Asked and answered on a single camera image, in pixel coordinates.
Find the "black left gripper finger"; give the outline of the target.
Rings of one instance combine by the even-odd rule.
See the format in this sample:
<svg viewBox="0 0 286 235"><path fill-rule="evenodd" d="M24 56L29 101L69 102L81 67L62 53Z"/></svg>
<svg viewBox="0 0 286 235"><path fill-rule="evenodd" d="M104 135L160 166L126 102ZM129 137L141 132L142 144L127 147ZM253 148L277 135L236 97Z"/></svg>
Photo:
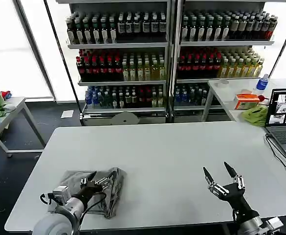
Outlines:
<svg viewBox="0 0 286 235"><path fill-rule="evenodd" d="M80 181L80 188L84 188L84 187L89 187L91 181L93 180L93 178L95 177L97 171L94 171L90 174L88 174L87 176L83 177Z"/></svg>
<svg viewBox="0 0 286 235"><path fill-rule="evenodd" d="M99 185L102 190L110 190L114 185L114 177L103 177L100 180L96 180L95 184Z"/></svg>

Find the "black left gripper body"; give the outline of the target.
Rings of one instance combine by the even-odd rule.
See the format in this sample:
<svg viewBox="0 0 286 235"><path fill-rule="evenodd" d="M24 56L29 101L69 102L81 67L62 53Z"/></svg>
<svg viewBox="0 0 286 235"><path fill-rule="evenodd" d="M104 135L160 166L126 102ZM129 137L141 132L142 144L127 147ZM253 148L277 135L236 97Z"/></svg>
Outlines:
<svg viewBox="0 0 286 235"><path fill-rule="evenodd" d="M85 186L82 186L80 191L76 194L73 194L71 197L79 199L84 207L88 206L90 199L99 192L103 191L103 187L100 184L97 184L95 181L87 182Z"/></svg>

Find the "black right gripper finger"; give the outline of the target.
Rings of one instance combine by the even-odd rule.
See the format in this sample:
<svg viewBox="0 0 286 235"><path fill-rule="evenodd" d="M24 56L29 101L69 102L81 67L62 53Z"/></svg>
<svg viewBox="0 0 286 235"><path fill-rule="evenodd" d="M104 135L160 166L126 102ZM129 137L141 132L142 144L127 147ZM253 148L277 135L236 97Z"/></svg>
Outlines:
<svg viewBox="0 0 286 235"><path fill-rule="evenodd" d="M227 162L224 162L224 166L230 177L233 179L233 182L238 185L238 189L245 189L245 182L243 176L239 175L236 170L231 167Z"/></svg>
<svg viewBox="0 0 286 235"><path fill-rule="evenodd" d="M208 184L208 189L217 197L227 196L229 194L229 190L224 188L223 186L217 184L212 178L209 171L203 167L203 172L205 175L205 180Z"/></svg>

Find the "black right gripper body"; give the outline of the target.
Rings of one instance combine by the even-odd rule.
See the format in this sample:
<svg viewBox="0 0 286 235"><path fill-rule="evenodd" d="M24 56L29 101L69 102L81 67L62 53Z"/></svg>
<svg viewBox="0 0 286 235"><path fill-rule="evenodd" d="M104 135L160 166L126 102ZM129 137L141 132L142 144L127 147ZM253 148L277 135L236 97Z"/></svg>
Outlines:
<svg viewBox="0 0 286 235"><path fill-rule="evenodd" d="M259 213L253 210L244 198L244 189L238 189L237 183L231 183L223 186L229 192L221 196L222 201L230 204L236 215L237 222L246 222L259 216Z"/></svg>

